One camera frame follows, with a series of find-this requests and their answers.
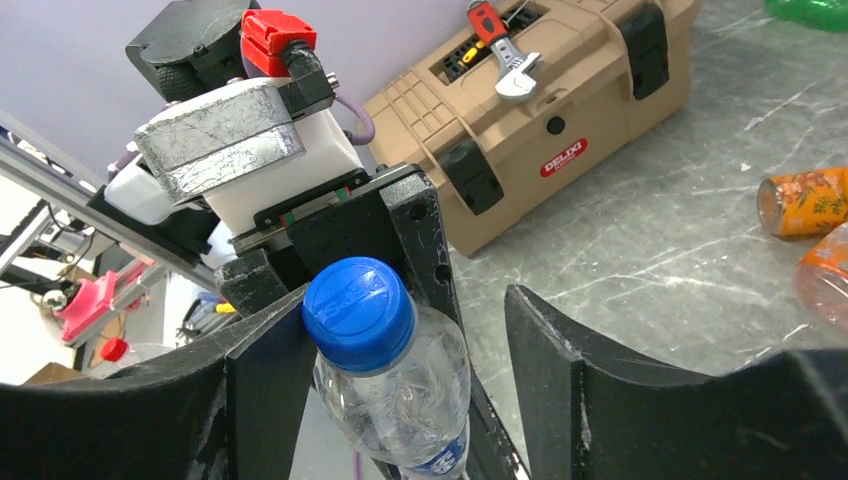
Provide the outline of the small orange juice bottle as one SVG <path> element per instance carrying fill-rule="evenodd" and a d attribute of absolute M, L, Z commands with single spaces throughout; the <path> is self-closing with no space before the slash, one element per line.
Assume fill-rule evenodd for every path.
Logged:
<path fill-rule="evenodd" d="M 827 234 L 847 221 L 847 168 L 773 176 L 757 192 L 760 224 L 770 234 Z"/>

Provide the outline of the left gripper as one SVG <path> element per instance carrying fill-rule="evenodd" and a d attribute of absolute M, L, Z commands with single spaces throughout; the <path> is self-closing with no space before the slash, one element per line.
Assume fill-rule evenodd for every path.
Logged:
<path fill-rule="evenodd" d="M 214 282 L 246 318 L 350 256 L 388 263 L 416 299 L 463 324 L 438 193 L 414 165 L 380 170 L 349 198 L 272 231 L 269 239 L 218 267 Z M 467 473 L 472 479 L 529 477 L 475 371 Z"/>

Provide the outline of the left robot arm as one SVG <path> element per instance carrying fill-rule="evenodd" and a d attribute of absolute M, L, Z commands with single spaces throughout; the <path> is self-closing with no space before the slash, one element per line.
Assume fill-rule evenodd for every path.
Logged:
<path fill-rule="evenodd" d="M 458 318 L 434 196 L 417 188 L 398 203 L 387 201 L 402 183 L 420 187 L 422 171 L 400 164 L 365 172 L 353 157 L 365 136 L 342 130 L 332 116 L 337 95 L 312 35 L 299 19 L 255 1 L 173 1 L 126 45 L 130 62 L 168 102 L 293 65 L 294 85 L 281 98 L 307 152 L 317 154 L 326 140 L 338 144 L 330 172 L 312 184 L 296 175 L 297 193 L 244 214 L 247 227 L 235 237 L 236 259 L 221 268 L 221 290 L 250 314 L 303 285 L 319 267 L 363 253 L 399 268 L 416 294 Z M 342 156 L 353 158 L 344 164 Z"/>

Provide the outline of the small blue label bottle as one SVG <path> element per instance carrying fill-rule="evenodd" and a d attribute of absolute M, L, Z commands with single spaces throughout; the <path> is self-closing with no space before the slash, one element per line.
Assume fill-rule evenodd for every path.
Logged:
<path fill-rule="evenodd" d="M 318 273 L 302 317 L 318 350 L 317 393 L 356 451 L 408 479 L 465 475 L 471 368 L 455 321 L 364 256 Z"/>

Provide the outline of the large orange label bottle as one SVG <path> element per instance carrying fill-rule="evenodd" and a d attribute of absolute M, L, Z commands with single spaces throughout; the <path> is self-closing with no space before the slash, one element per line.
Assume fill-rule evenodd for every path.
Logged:
<path fill-rule="evenodd" d="M 800 301 L 823 320 L 847 330 L 847 224 L 823 237 L 799 261 L 794 285 Z"/>

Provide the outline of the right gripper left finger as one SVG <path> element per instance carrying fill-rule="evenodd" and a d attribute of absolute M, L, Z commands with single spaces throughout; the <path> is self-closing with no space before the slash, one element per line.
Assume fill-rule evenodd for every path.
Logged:
<path fill-rule="evenodd" d="M 315 345 L 297 290 L 107 379 L 5 385 L 5 479 L 285 479 Z"/>

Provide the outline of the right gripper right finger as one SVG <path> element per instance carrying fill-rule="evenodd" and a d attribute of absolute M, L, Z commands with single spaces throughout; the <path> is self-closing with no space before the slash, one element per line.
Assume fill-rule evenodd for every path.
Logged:
<path fill-rule="evenodd" d="M 535 479 L 843 479 L 847 353 L 790 350 L 709 376 L 643 355 L 509 286 Z"/>

